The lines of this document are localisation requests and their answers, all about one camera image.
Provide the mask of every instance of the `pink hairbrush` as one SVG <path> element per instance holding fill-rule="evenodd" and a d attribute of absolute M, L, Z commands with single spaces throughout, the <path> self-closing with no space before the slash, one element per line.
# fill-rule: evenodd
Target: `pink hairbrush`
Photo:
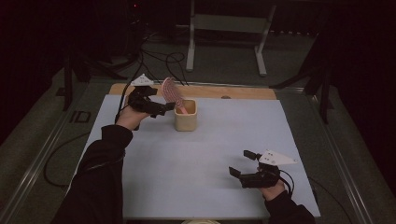
<path fill-rule="evenodd" d="M 163 98 L 166 103 L 176 103 L 176 107 L 178 107 L 183 114 L 188 114 L 183 105 L 183 97 L 175 86 L 175 79 L 173 77 L 167 77 L 163 81 L 161 91 L 163 92 Z"/>

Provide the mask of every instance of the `black sleeve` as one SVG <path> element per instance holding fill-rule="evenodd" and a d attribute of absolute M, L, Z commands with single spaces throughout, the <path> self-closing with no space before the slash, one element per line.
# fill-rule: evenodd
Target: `black sleeve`
<path fill-rule="evenodd" d="M 269 224 L 315 223 L 312 214 L 303 205 L 297 205 L 286 191 L 269 202 L 265 201 L 265 206 L 270 213 Z"/>
<path fill-rule="evenodd" d="M 122 159 L 130 130 L 109 125 L 81 159 L 52 223 L 122 223 Z"/>

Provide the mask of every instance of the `pen holder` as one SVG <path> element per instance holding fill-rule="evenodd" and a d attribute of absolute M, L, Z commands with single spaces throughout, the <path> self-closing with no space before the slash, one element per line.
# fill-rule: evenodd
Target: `pen holder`
<path fill-rule="evenodd" d="M 191 132 L 197 127 L 197 103 L 195 100 L 183 100 L 187 114 L 175 107 L 175 129 L 180 132 Z"/>

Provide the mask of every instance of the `dark background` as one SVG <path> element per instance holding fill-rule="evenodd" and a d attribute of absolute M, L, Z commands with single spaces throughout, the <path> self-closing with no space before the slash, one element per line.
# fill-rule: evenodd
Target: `dark background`
<path fill-rule="evenodd" d="M 121 2 L 106 0 L 18 1 L 2 5 L 0 143 L 48 89 L 52 76 L 63 67 L 67 43 L 76 44 L 95 60 L 108 61 L 111 55 L 126 54 L 137 44 L 132 42 L 126 49 L 124 45 L 116 44 L 124 43 L 127 34 L 135 35 L 134 30 L 128 29 L 130 21 L 144 20 L 151 28 L 170 36 L 175 31 L 175 24 L 189 23 L 190 1 L 131 2 L 140 7 L 131 8 L 133 13 L 129 15 L 123 14 L 125 7 Z M 196 10 L 210 13 L 216 8 L 214 2 L 208 1 L 207 7 Z M 221 13 L 238 16 L 258 13 L 249 9 L 249 4 L 254 1 L 231 2 L 228 7 L 223 5 L 229 10 Z M 92 5 L 99 7 L 95 11 Z M 304 67 L 330 60 L 332 84 L 338 88 L 346 109 L 395 193 L 396 7 L 388 1 L 335 5 L 317 1 L 305 3 L 305 6 L 296 3 L 282 6 L 277 9 L 273 21 L 276 33 L 284 30 L 315 35 L 321 31 Z M 334 9 L 335 13 L 330 14 L 329 9 Z M 285 14 L 292 14 L 301 22 L 287 22 Z M 306 17 L 308 14 L 317 17 L 310 20 Z"/>

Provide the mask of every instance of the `person's right arm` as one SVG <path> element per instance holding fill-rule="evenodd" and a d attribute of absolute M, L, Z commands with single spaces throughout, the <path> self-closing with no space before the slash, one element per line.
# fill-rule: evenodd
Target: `person's right arm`
<path fill-rule="evenodd" d="M 297 205 L 289 197 L 282 181 L 279 180 L 271 188 L 260 189 L 260 192 L 270 213 L 269 224 L 315 223 L 312 214 L 303 205 Z"/>

